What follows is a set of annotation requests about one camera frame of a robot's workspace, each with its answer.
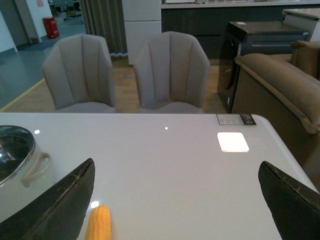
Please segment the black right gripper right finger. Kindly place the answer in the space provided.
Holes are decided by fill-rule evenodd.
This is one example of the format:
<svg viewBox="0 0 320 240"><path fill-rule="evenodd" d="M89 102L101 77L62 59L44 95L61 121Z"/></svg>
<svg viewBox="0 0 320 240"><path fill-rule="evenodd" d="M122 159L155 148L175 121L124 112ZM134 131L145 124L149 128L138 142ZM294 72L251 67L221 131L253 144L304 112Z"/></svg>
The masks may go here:
<svg viewBox="0 0 320 240"><path fill-rule="evenodd" d="M258 180L264 200L283 240L320 238L320 194L267 161Z"/></svg>

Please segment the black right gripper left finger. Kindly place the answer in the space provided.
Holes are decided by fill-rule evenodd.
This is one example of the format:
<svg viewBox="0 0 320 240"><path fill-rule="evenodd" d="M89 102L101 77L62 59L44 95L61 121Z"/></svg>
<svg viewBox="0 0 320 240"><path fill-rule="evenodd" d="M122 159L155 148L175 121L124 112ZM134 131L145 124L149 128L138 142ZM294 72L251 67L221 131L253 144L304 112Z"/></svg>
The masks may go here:
<svg viewBox="0 0 320 240"><path fill-rule="evenodd" d="M95 163L89 158L0 224L2 240L75 240L91 200Z"/></svg>

